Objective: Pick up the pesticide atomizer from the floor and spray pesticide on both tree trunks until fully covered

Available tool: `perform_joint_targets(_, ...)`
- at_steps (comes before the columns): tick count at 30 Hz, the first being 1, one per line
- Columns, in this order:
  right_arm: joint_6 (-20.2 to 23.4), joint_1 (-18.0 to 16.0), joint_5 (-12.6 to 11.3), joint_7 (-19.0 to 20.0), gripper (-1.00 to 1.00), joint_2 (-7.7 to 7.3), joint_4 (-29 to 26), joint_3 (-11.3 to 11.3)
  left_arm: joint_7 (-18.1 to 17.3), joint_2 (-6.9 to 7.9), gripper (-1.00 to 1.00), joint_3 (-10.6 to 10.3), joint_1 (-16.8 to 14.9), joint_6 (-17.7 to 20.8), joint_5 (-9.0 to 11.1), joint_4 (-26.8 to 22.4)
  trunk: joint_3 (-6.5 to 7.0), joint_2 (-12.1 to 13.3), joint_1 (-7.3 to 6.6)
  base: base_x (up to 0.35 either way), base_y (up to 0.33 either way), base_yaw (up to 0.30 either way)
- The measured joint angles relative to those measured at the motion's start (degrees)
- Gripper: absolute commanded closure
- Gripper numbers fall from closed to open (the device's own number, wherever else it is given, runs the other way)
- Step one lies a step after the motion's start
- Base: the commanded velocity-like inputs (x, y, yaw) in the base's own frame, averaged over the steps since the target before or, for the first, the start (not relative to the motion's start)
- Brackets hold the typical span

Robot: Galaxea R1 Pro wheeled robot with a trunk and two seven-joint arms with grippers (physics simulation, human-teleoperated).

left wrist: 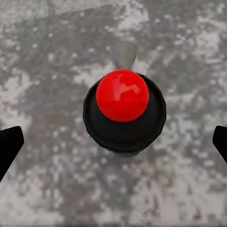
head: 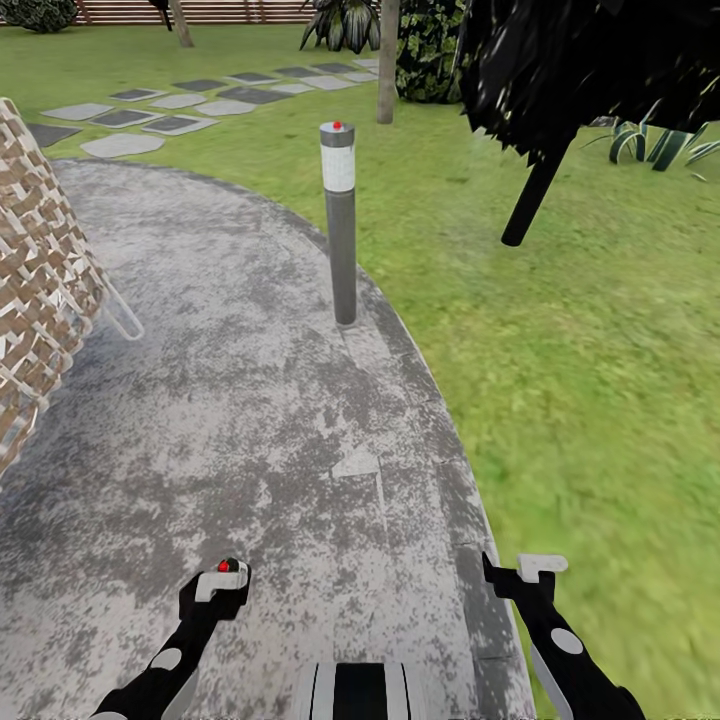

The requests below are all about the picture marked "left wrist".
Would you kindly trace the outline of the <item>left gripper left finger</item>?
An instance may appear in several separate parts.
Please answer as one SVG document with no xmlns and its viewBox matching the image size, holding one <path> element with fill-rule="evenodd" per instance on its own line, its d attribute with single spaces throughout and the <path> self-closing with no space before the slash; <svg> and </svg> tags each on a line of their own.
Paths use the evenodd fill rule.
<svg viewBox="0 0 227 227">
<path fill-rule="evenodd" d="M 0 182 L 24 144 L 20 126 L 0 131 Z"/>
</svg>

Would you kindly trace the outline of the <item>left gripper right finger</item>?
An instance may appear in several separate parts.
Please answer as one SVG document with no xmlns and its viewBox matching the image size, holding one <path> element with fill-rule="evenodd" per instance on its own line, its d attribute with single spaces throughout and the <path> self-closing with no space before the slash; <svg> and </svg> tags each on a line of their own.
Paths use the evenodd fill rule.
<svg viewBox="0 0 227 227">
<path fill-rule="evenodd" d="M 216 126 L 212 142 L 227 163 L 227 127 Z"/>
</svg>

